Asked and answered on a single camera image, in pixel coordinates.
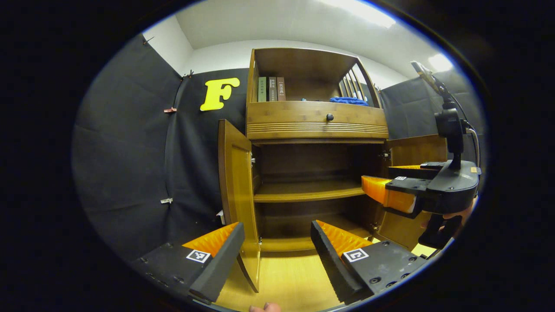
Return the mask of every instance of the ceiling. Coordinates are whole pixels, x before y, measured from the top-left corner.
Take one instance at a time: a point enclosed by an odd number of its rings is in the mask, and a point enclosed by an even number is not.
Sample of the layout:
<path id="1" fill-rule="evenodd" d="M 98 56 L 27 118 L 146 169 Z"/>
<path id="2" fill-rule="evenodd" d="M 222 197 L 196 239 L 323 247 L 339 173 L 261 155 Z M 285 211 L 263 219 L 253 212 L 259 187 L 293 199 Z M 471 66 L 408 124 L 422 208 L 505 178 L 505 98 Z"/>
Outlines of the ceiling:
<path id="1" fill-rule="evenodd" d="M 410 61 L 433 71 L 428 58 L 439 53 L 400 21 L 388 29 L 319 0 L 205 0 L 176 17 L 194 49 L 257 39 L 304 41 L 364 56 L 407 78 L 417 77 Z"/>

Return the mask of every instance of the cabinet door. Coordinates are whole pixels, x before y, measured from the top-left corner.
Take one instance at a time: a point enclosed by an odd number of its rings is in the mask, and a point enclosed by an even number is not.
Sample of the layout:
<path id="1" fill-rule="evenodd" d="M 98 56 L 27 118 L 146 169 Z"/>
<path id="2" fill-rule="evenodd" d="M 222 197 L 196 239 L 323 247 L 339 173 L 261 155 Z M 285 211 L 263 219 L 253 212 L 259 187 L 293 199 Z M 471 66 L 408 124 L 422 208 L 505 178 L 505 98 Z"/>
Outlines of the cabinet door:
<path id="1" fill-rule="evenodd" d="M 247 281 L 258 292 L 260 245 L 256 228 L 251 173 L 252 145 L 227 120 L 220 120 L 218 130 L 220 191 L 226 224 L 243 222 L 245 242 L 238 262 Z"/>
<path id="2" fill-rule="evenodd" d="M 387 170 L 387 166 L 417 165 L 424 162 L 447 161 L 447 142 L 445 138 L 437 134 L 389 140 L 386 142 L 386 150 L 391 150 L 391 158 L 385 161 L 385 170 Z M 430 213 L 421 212 L 415 219 L 409 219 L 400 215 L 382 212 L 378 234 L 382 236 L 381 239 L 391 239 L 408 250 L 412 250 L 418 244 L 418 237 L 424 233 L 424 229 L 420 228 L 420 224 L 429 220 L 430 216 Z"/>

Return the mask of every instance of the ceiling light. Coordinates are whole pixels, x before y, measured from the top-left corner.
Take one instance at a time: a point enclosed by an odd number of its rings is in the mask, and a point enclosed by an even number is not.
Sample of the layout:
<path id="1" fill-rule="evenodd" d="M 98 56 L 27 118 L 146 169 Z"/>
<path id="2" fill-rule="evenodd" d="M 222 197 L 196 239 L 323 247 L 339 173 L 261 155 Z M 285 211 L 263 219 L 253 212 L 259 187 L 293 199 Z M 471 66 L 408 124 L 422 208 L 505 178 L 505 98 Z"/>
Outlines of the ceiling light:
<path id="1" fill-rule="evenodd" d="M 348 11 L 349 13 L 359 16 L 370 23 L 390 28 L 395 24 L 395 20 L 384 12 L 381 12 L 371 4 L 358 0 L 318 0 L 330 6 L 337 7 Z"/>
<path id="2" fill-rule="evenodd" d="M 436 54 L 428 58 L 428 61 L 437 72 L 448 71 L 453 68 L 453 64 L 443 54 Z"/>

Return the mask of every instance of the green book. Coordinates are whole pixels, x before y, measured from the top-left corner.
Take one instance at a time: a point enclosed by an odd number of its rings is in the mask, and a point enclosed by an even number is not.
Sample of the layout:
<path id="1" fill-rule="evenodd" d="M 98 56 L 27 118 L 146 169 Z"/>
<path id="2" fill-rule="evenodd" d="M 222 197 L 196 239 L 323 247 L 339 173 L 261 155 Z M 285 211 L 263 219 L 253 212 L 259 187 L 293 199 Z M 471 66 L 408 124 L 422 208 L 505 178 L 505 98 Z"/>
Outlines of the green book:
<path id="1" fill-rule="evenodd" d="M 266 102 L 266 77 L 258 77 L 258 102 Z"/>

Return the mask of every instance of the yellow letter f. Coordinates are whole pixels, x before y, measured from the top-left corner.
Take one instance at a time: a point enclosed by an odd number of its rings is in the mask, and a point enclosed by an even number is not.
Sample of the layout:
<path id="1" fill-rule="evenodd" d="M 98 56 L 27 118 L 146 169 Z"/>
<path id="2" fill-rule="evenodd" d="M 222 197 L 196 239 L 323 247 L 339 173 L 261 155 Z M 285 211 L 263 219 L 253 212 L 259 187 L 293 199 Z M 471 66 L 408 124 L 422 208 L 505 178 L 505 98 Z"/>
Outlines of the yellow letter f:
<path id="1" fill-rule="evenodd" d="M 224 100 L 229 99 L 231 96 L 231 87 L 229 85 L 231 84 L 234 88 L 236 88 L 239 86 L 239 83 L 239 79 L 237 78 L 207 81 L 205 83 L 208 87 L 206 90 L 206 99 L 204 100 L 204 104 L 200 106 L 200 110 L 215 110 L 224 107 L 224 103 L 220 102 L 220 96 L 222 96 Z"/>

